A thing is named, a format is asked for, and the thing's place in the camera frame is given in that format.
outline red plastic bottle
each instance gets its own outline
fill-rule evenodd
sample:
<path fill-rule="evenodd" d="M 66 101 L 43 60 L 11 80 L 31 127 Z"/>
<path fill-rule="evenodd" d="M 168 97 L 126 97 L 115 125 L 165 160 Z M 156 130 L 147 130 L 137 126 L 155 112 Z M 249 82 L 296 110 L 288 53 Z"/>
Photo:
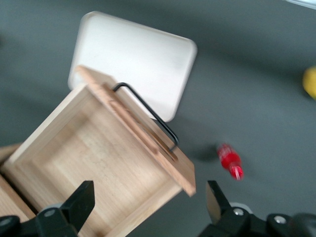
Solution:
<path fill-rule="evenodd" d="M 222 143 L 217 147 L 217 154 L 222 166 L 228 170 L 236 180 L 243 179 L 241 159 L 237 152 L 228 144 Z"/>

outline black clamp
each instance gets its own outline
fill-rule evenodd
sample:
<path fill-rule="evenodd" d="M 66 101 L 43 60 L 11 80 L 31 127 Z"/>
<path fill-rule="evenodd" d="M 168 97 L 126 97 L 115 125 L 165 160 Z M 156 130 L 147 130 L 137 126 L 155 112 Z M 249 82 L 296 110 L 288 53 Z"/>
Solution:
<path fill-rule="evenodd" d="M 212 224 L 198 237 L 316 237 L 316 215 L 270 214 L 264 221 L 231 207 L 216 181 L 208 181 L 206 193 Z"/>

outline gray floor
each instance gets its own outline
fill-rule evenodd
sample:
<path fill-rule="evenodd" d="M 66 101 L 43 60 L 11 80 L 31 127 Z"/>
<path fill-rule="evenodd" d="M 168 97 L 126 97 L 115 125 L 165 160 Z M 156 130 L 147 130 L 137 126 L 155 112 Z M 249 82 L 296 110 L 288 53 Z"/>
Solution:
<path fill-rule="evenodd" d="M 316 11 L 281 0 L 2 0 L 0 146 L 25 140 L 69 93 L 79 22 L 93 10 L 198 46 L 169 123 L 195 164 L 197 194 L 182 192 L 129 236 L 196 236 L 210 221 L 207 180 L 260 218 L 316 213 L 316 101 L 301 86 L 316 64 Z M 214 155 L 223 140 L 242 156 L 242 182 Z"/>

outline white tray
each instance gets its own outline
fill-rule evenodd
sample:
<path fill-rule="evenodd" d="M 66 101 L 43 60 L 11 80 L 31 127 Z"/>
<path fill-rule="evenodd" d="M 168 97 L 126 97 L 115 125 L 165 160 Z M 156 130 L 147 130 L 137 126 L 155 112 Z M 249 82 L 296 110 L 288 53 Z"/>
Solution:
<path fill-rule="evenodd" d="M 68 79 L 70 89 L 85 65 L 130 84 L 164 120 L 175 116 L 197 53 L 190 40 L 100 12 L 80 24 Z"/>

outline wooden crate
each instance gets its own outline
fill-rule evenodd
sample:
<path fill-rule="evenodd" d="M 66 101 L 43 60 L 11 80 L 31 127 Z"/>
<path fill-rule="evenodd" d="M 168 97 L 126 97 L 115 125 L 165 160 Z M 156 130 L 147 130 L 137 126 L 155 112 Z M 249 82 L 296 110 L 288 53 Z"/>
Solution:
<path fill-rule="evenodd" d="M 194 166 L 116 82 L 83 66 L 75 88 L 1 171 L 40 210 L 93 180 L 96 205 L 84 237 L 123 237 L 181 190 L 196 191 Z"/>

